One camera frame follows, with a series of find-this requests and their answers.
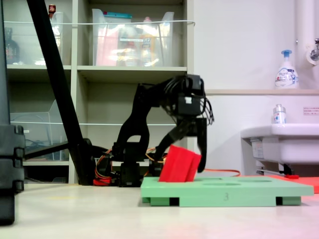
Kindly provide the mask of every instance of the green board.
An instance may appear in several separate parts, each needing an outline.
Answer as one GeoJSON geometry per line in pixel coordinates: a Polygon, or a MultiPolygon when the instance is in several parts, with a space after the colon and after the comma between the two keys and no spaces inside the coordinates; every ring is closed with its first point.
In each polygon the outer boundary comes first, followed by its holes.
{"type": "Polygon", "coordinates": [[[163,183],[146,177],[142,202],[151,206],[261,207],[300,205],[301,196],[314,194],[313,186],[271,177],[202,177],[188,183],[163,183]]]}

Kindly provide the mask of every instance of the floor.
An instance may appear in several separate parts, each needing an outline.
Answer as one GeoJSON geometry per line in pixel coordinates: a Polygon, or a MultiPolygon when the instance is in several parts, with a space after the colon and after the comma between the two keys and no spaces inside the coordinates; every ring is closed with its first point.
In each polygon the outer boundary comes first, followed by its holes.
{"type": "Polygon", "coordinates": [[[302,206],[148,207],[139,188],[26,185],[1,239],[318,239],[319,194],[302,206]]]}

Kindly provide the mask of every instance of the number 3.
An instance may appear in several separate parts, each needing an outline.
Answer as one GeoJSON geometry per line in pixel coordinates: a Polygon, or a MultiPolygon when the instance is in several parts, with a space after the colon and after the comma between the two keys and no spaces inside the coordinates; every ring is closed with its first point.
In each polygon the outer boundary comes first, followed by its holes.
{"type": "Polygon", "coordinates": [[[228,201],[228,200],[229,200],[228,193],[225,193],[224,201],[228,201]]]}

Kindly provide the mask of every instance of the shelf board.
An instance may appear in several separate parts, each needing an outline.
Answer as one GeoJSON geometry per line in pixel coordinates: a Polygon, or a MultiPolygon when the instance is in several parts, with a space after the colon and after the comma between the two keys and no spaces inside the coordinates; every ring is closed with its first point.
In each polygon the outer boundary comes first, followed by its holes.
{"type": "Polygon", "coordinates": [[[24,166],[68,166],[69,161],[23,161],[24,166]]]}
{"type": "Polygon", "coordinates": [[[184,0],[89,0],[90,4],[182,5],[184,0]]]}
{"type": "Polygon", "coordinates": [[[215,95],[319,95],[319,89],[282,89],[282,90],[206,90],[209,96],[215,95]]]}
{"type": "MultiPolygon", "coordinates": [[[[9,82],[49,82],[46,66],[7,65],[9,82]]],[[[71,66],[63,66],[68,83],[71,82],[71,66]]]]}
{"type": "Polygon", "coordinates": [[[78,66],[88,82],[155,84],[187,72],[187,67],[78,66]]]}
{"type": "MultiPolygon", "coordinates": [[[[121,163],[122,162],[116,162],[116,161],[114,161],[114,162],[112,162],[112,166],[113,167],[120,167],[121,166],[121,163]]],[[[139,164],[140,164],[140,167],[148,167],[149,166],[149,162],[147,161],[147,162],[138,162],[139,164]]]]}

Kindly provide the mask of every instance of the sink basin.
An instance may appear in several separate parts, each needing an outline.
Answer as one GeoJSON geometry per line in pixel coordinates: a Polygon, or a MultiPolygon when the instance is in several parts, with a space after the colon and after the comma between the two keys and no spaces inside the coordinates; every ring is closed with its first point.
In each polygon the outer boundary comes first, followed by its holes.
{"type": "Polygon", "coordinates": [[[254,157],[280,164],[319,164],[319,124],[287,123],[241,131],[252,142],[254,157]]]}

